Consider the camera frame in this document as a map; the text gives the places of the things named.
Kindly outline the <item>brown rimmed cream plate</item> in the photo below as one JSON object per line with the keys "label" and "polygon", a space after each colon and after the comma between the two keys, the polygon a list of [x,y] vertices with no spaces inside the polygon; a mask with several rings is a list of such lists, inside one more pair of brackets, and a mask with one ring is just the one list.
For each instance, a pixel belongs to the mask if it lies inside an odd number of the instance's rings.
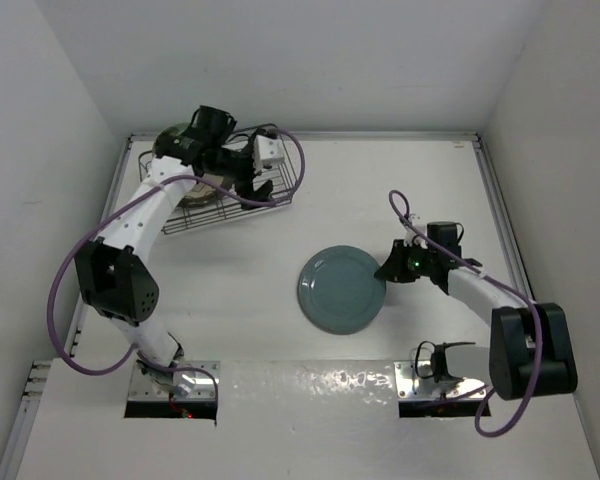
{"label": "brown rimmed cream plate", "polygon": [[[220,186],[224,190],[230,190],[233,185],[233,180],[226,176],[205,174],[202,178]],[[197,182],[180,200],[178,206],[180,208],[202,208],[218,202],[224,196],[225,194],[223,192],[220,192],[205,183]]]}

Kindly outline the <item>light blue ceramic plate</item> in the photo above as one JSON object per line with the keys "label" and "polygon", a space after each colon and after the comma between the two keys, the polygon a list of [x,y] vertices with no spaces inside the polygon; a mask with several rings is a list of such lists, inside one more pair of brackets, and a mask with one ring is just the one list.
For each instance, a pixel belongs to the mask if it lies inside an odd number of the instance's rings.
{"label": "light blue ceramic plate", "polygon": [[352,335],[367,328],[382,309],[386,283],[366,251],[337,245],[313,255],[302,267],[296,296],[309,322],[332,335]]}

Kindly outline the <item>mint green flower plate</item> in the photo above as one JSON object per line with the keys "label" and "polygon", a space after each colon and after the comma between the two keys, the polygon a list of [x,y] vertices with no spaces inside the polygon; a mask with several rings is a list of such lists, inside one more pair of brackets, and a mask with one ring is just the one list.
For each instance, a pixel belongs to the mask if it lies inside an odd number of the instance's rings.
{"label": "mint green flower plate", "polygon": [[161,157],[165,150],[179,139],[185,130],[189,127],[188,123],[178,123],[171,125],[162,130],[156,137],[152,146],[152,154],[154,157]]}

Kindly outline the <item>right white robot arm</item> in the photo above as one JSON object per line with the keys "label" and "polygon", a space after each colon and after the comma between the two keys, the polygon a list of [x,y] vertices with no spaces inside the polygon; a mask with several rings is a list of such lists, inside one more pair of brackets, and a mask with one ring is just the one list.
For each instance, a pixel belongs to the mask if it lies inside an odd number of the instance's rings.
{"label": "right white robot arm", "polygon": [[501,399],[521,399],[534,372],[535,396],[574,392],[578,373],[565,311],[555,303],[525,301],[481,276],[481,264],[462,256],[459,227],[430,222],[425,237],[394,240],[375,277],[397,284],[427,278],[484,320],[490,327],[489,376]]}

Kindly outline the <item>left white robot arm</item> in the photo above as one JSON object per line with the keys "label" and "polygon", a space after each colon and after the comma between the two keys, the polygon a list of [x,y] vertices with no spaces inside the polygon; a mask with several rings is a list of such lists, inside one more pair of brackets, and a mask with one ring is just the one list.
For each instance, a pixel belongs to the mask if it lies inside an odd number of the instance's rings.
{"label": "left white robot arm", "polygon": [[277,132],[256,128],[240,148],[228,141],[236,126],[226,111],[200,107],[187,124],[169,127],[154,141],[149,170],[123,207],[87,235],[70,258],[82,300],[121,331],[144,372],[163,388],[180,382],[180,343],[154,311],[159,286],[147,262],[165,223],[185,196],[203,184],[237,200],[245,210],[272,207],[263,170],[284,160]]}

